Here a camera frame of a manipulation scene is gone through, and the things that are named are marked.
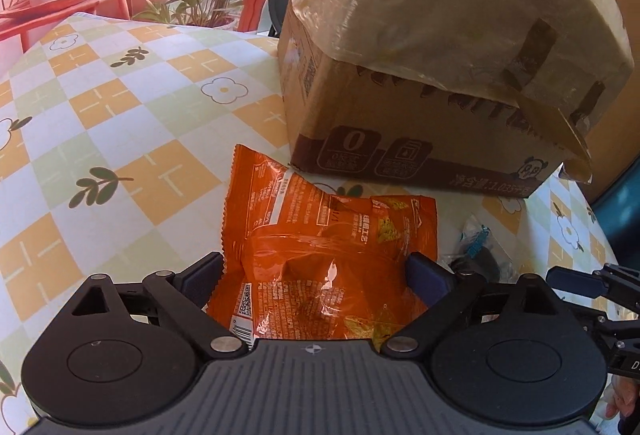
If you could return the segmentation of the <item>right hand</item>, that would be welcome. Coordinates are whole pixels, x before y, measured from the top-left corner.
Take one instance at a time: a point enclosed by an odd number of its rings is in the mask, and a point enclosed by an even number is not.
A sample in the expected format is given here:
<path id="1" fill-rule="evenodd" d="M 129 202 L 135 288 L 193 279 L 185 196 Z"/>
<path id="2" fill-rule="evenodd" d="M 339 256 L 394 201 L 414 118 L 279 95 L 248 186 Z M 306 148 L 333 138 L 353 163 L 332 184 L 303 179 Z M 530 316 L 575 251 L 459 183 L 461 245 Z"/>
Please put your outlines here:
<path id="1" fill-rule="evenodd" d="M 639 383 L 630 377 L 614 375 L 604 393 L 604 416 L 612 419 L 616 415 L 628 418 L 634 413 L 639 398 Z"/>

